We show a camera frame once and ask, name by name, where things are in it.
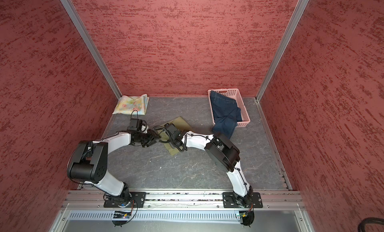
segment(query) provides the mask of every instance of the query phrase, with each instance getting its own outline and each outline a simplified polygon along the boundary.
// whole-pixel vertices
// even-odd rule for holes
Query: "black cable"
[[[252,209],[252,212],[255,211],[255,208],[253,206],[252,196],[251,196],[251,202],[252,202],[251,208],[247,211],[247,213],[245,213],[246,215],[251,211],[251,209]]]
[[[201,137],[205,138],[205,140],[212,141],[211,139],[208,138],[208,136],[203,136],[201,134],[188,134],[188,135],[190,135],[191,137],[193,137],[193,136],[201,136]]]
[[[244,184],[244,186],[245,186],[245,191],[247,191],[247,183],[245,182],[243,176],[241,175],[241,173],[240,173],[240,169],[239,169],[239,168],[235,168],[235,169],[239,172],[240,177],[241,177],[241,179],[243,180],[243,184]]]
[[[358,232],[366,232],[365,231],[365,225],[366,224],[379,224],[384,225],[384,219],[375,218],[375,217],[368,217],[363,219],[360,224],[358,225]]]
[[[135,111],[136,111],[136,116],[137,116],[137,118],[139,118],[139,112],[137,111],[137,109],[135,109],[135,110],[133,110],[132,113],[131,113],[131,119],[132,119],[132,114],[133,114],[133,112],[135,112]]]
[[[133,200],[133,206],[135,205],[135,202],[136,202],[136,200],[134,199],[134,198],[132,198],[132,200]],[[128,220],[128,222],[129,221],[131,221],[135,216],[136,216],[136,214],[137,214],[137,210],[139,209],[139,204],[136,202],[136,212],[135,212],[135,214],[132,216],[132,218],[130,219],[130,220]]]
[[[140,133],[145,132],[145,130],[146,130],[147,127],[148,127],[147,122],[146,122],[145,120],[143,120],[143,121],[145,122],[145,128],[144,128],[144,130],[140,131]]]
[[[156,131],[157,131],[157,130],[162,130],[162,131],[159,133],[159,135],[160,135],[162,132],[165,132],[166,129],[165,129],[164,127],[162,127],[162,126],[154,126],[154,127],[153,127],[153,130],[156,130]],[[159,139],[159,142],[160,142],[160,143],[163,143],[163,144],[167,144],[167,143],[170,143],[170,139],[168,139],[167,141],[164,141],[164,140],[160,140],[160,139]]]
[[[154,126],[154,127],[153,127],[153,130],[160,130],[160,129],[162,129],[162,130],[166,133],[166,135],[168,135],[169,140],[170,140],[170,143],[171,143],[174,147],[176,147],[181,153],[184,152],[185,147],[186,147],[186,143],[184,143],[183,149],[180,149],[178,146],[175,145],[175,142],[173,141],[172,136],[170,135],[169,131],[168,131],[166,128],[164,128],[164,127],[162,127],[162,126]]]
[[[184,135],[184,147],[183,150],[187,150],[187,134]]]
[[[252,213],[253,213],[253,215],[255,215],[255,207],[253,206],[253,199],[252,199],[252,197],[251,197],[251,202],[252,202]]]
[[[115,134],[113,134],[113,135],[111,135],[111,136],[108,136],[108,137],[105,137],[105,138],[101,138],[101,139],[94,139],[94,140],[92,140],[92,141],[100,141],[100,140],[108,139],[108,138],[113,137],[113,136],[115,136],[115,135],[117,135],[117,134],[119,134],[119,132],[116,132]]]

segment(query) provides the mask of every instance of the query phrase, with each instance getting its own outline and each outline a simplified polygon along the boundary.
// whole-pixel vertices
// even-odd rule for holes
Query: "jeans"
[[[236,100],[215,91],[211,91],[210,100],[215,121],[212,132],[220,132],[231,138],[237,122],[242,121],[241,109],[237,107]]]

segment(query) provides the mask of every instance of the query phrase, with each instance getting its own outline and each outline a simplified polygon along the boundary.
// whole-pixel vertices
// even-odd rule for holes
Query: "folded cloth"
[[[137,110],[138,115],[145,115],[147,111],[149,97],[147,94],[141,96],[128,97],[123,95],[119,98],[118,104],[113,111],[113,114],[132,114]]]
[[[237,122],[242,121],[241,109],[237,107],[236,100],[215,91],[211,91],[210,100],[215,121],[212,132],[220,132],[231,138]]]

